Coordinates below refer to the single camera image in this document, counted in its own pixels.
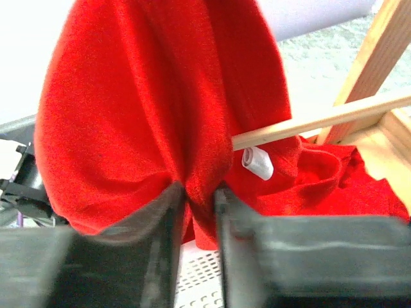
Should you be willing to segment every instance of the textured floor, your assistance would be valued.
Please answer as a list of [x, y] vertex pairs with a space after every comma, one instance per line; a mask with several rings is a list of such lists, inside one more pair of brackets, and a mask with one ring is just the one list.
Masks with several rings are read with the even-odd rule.
[[[331, 107], [365, 38], [373, 15], [279, 43], [293, 116]], [[411, 85], [411, 45], [380, 92]], [[411, 116], [411, 107], [407, 107]]]

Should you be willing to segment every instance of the purple wire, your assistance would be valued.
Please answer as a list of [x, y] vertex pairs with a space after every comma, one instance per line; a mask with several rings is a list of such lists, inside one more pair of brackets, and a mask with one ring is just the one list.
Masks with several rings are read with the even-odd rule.
[[24, 218], [23, 218], [23, 214], [21, 214], [20, 212], [17, 214], [17, 225], [22, 228], [24, 226]]

